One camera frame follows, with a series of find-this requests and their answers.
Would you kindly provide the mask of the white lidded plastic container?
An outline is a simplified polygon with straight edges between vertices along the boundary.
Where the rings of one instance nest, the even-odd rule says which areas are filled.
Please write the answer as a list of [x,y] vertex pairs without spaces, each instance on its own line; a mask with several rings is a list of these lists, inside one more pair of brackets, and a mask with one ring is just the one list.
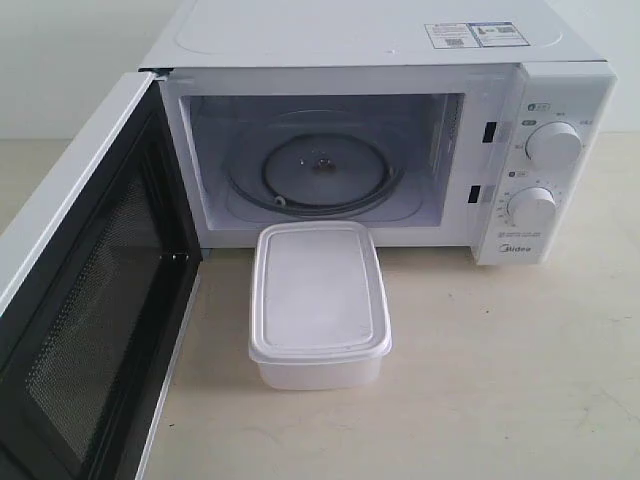
[[379,377],[392,328],[364,225],[307,221],[264,229],[251,292],[249,357],[266,385],[332,390]]

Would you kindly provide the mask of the glass microwave turntable plate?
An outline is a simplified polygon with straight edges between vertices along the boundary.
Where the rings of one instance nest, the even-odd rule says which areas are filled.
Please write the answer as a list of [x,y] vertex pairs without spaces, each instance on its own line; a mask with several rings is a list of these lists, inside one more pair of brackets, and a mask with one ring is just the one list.
[[229,182],[256,206],[297,217],[367,210],[401,181],[409,154],[390,122],[299,110],[246,128],[229,147]]

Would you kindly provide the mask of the white microwave oven body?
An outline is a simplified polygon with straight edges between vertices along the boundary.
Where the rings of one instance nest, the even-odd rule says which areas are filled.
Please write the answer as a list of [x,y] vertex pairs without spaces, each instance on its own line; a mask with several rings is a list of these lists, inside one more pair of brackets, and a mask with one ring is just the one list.
[[[435,49],[425,24],[512,22],[526,47]],[[141,63],[161,95],[198,241],[252,248],[275,224],[352,221],[378,247],[467,247],[480,265],[526,265],[551,250],[616,77],[543,1],[188,1]],[[297,217],[238,194],[224,166],[248,127],[299,110],[392,123],[409,154],[394,191],[367,210]],[[540,169],[525,145],[565,122],[582,141],[564,168]],[[507,205],[541,187],[544,228]]]

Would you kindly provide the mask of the microwave door with black window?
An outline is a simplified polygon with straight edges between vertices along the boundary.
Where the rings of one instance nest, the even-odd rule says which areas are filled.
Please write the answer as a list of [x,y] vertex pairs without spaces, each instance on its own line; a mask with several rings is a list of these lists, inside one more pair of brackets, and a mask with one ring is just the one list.
[[161,95],[124,75],[1,237],[1,475],[138,479],[202,260]]

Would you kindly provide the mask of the blue white label sticker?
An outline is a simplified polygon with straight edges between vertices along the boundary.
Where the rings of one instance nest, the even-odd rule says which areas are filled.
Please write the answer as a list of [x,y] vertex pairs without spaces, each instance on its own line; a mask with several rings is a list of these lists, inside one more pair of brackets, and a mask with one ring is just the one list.
[[425,24],[435,49],[526,47],[530,43],[508,21]]

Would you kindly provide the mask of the upper white control knob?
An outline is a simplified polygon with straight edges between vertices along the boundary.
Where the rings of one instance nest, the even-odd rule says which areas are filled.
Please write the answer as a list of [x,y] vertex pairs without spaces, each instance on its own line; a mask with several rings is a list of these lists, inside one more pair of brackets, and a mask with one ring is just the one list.
[[540,169],[564,168],[579,158],[582,141],[570,124],[552,122],[530,135],[525,151],[529,160]]

